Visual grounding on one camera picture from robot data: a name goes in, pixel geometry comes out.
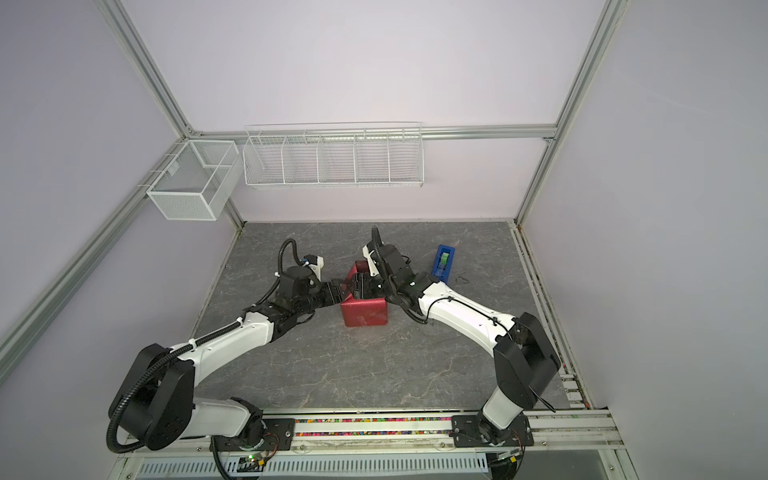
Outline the dark red wrapping paper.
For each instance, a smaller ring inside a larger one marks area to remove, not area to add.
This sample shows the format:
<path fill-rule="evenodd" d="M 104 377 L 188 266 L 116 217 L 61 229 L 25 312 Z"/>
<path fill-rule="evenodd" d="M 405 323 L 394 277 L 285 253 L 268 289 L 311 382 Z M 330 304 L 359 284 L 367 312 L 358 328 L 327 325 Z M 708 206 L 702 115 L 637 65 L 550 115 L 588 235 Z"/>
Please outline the dark red wrapping paper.
<path fill-rule="evenodd" d="M 345 284 L 348 286 L 348 297 L 341 303 L 341 312 L 346 327 L 371 327 L 388 324 L 388 307 L 386 299 L 355 300 L 350 289 L 350 280 L 354 273 L 369 273 L 365 260 L 356 260 L 347 275 Z"/>

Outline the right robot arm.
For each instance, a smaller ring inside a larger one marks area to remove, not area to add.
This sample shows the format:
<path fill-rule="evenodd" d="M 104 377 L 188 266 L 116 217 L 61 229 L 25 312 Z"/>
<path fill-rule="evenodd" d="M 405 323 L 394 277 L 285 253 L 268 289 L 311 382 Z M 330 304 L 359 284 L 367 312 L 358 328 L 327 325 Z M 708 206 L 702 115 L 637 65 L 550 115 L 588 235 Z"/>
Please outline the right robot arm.
<path fill-rule="evenodd" d="M 506 314 L 473 301 L 438 277 L 414 272 L 398 248 L 371 229 L 363 247 L 373 283 L 386 300 L 420 324 L 440 322 L 482 347 L 494 362 L 496 387 L 476 416 L 475 437 L 499 445 L 511 425 L 543 400 L 562 361 L 538 318 Z"/>

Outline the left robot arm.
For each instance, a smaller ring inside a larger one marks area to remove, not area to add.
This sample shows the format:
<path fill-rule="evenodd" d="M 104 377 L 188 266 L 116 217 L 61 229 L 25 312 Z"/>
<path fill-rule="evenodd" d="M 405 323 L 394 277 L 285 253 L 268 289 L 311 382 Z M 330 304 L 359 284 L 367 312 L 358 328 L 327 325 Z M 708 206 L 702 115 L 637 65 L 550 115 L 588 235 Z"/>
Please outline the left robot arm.
<path fill-rule="evenodd" d="M 198 437 L 230 438 L 243 449 L 264 443 L 260 408 L 239 397 L 205 399 L 196 389 L 220 368 L 348 297 L 344 281 L 322 279 L 320 257 L 293 260 L 291 266 L 277 264 L 269 290 L 232 322 L 176 346 L 153 343 L 137 354 L 108 409 L 105 442 L 111 452 L 156 451 Z"/>

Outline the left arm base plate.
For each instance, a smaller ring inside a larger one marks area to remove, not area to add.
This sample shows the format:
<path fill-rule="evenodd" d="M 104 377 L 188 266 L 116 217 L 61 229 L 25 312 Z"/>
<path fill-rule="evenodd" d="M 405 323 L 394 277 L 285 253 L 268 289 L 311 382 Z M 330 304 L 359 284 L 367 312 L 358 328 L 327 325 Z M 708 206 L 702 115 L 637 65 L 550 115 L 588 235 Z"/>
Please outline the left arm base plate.
<path fill-rule="evenodd" d="M 295 426 L 294 418 L 266 418 L 248 425 L 235 437 L 216 436 L 214 442 L 220 452 L 287 451 Z"/>

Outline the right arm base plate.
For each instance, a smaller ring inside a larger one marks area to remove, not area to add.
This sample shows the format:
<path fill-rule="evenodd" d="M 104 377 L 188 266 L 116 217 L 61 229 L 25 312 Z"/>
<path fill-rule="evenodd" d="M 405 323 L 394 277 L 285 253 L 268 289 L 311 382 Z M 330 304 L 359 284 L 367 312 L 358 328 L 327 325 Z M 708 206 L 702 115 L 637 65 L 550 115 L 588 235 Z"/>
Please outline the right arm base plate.
<path fill-rule="evenodd" d="M 524 413 L 518 414 L 505 428 L 496 427 L 480 413 L 454 415 L 451 417 L 449 434 L 459 448 L 534 445 L 530 422 Z"/>

